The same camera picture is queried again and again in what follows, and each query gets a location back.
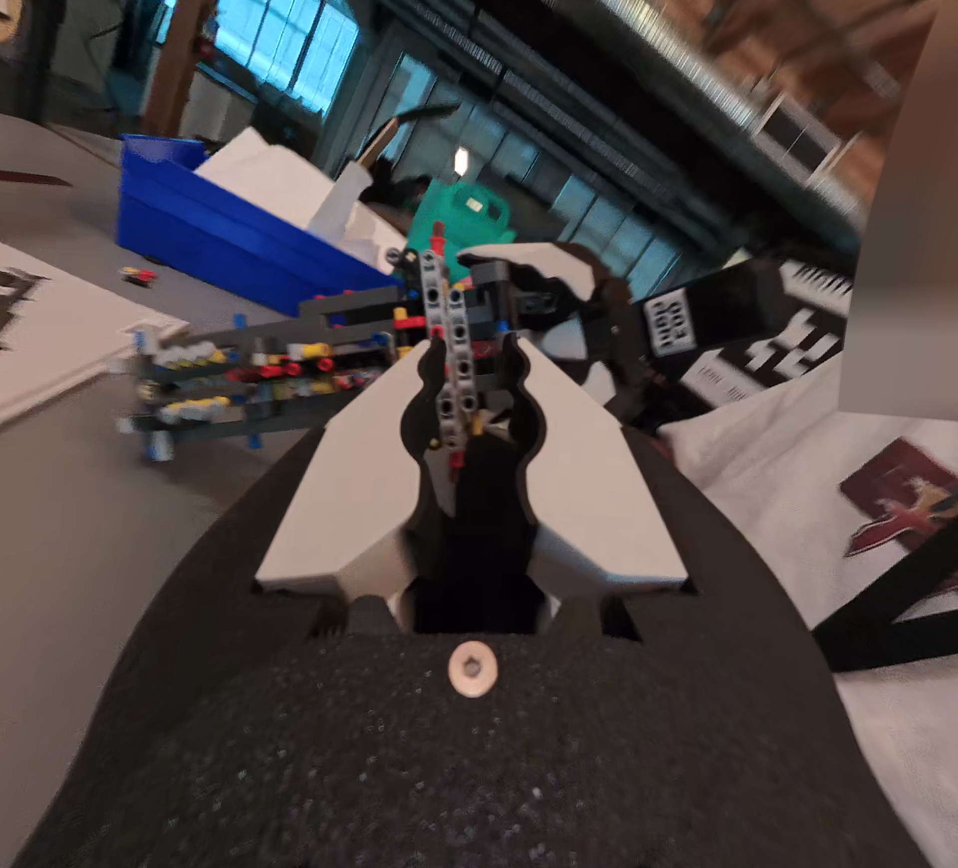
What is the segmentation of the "white paper sheet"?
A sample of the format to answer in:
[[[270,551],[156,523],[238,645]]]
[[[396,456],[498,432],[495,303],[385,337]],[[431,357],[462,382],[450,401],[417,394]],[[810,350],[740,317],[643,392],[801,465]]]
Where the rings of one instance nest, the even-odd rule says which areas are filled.
[[[303,156],[247,128],[196,174],[384,273],[394,270],[388,254],[405,249],[401,233],[360,202],[373,177],[355,161],[331,180]]]

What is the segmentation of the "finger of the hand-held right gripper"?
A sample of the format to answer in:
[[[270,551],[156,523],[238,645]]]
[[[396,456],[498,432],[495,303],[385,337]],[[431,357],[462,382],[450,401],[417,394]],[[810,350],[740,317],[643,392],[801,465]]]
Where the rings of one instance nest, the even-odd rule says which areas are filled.
[[[557,280],[570,290],[595,290],[601,280],[601,270],[593,263],[552,242],[486,243],[460,249],[456,259],[470,270],[480,263],[508,263]]]
[[[573,316],[546,331],[537,347],[594,402],[611,405],[621,379],[613,357],[612,324],[605,316]]]

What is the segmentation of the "green plastic bin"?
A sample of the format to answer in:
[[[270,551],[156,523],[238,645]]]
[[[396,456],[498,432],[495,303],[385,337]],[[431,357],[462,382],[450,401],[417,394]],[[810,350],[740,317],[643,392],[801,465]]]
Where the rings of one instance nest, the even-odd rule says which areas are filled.
[[[510,227],[509,219],[509,204],[485,186],[432,180],[413,217],[406,246],[423,253],[430,248],[435,223],[441,222],[446,239],[443,258],[450,282],[458,284],[469,275],[469,269],[458,262],[459,251],[486,244],[513,243],[516,232]]]

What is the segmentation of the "grey lego car chassis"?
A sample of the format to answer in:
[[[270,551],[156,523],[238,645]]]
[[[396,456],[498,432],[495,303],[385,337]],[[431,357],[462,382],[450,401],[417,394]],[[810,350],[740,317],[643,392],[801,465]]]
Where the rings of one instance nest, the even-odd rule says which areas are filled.
[[[437,223],[425,249],[390,252],[394,283],[318,296],[291,320],[247,327],[238,315],[231,330],[182,345],[141,325],[128,363],[140,410],[118,430],[155,462],[187,441],[242,436],[259,448],[265,434],[325,424],[419,343],[437,342],[446,362],[429,446],[449,453],[455,474],[500,386],[493,361],[503,336],[557,325],[569,302],[558,281],[515,255],[469,257],[454,283],[444,231]]]

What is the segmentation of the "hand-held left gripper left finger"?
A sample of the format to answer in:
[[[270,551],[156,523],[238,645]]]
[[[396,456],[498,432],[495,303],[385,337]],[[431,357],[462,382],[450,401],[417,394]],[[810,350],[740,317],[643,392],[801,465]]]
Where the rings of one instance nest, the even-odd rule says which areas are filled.
[[[377,597],[396,615],[416,576],[406,529],[421,507],[435,392],[425,340],[327,423],[256,572],[265,593]]]

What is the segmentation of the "person in white shirt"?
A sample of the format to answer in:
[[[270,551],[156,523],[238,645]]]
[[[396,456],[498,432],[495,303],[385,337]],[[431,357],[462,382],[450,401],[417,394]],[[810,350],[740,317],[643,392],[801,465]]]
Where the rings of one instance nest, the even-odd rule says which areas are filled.
[[[956,521],[954,421],[839,411],[841,356],[659,435],[815,629]],[[932,866],[957,862],[956,575],[856,646],[835,684]]]

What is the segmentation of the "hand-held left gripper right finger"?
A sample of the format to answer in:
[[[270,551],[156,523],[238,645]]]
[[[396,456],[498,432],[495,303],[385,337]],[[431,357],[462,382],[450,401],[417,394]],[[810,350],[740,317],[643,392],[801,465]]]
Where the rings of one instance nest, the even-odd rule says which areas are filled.
[[[527,574],[546,599],[543,623],[565,603],[679,590],[688,571],[620,421],[606,408],[610,372],[577,383],[526,336],[511,335],[517,366],[509,430],[528,446],[517,487],[535,534]]]

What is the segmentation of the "brown wooden post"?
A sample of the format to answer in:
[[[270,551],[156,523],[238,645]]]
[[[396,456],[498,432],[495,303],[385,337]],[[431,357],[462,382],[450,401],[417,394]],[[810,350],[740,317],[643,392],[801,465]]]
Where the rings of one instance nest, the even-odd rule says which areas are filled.
[[[152,136],[176,137],[196,71],[201,30],[218,0],[176,0],[166,41],[142,116],[143,131]]]

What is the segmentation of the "blue plastic bin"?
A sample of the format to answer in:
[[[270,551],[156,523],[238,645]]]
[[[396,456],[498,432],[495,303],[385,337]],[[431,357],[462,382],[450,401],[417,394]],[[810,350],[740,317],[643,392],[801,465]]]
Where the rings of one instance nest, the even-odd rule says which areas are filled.
[[[121,137],[115,242],[272,311],[396,280],[198,175],[197,141]]]

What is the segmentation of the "lego instruction booklet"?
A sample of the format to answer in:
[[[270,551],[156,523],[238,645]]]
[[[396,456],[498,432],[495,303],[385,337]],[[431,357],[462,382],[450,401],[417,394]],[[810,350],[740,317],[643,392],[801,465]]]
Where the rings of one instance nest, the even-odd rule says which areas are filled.
[[[5,243],[1,270],[2,424],[109,372],[144,327],[160,338],[188,328]]]

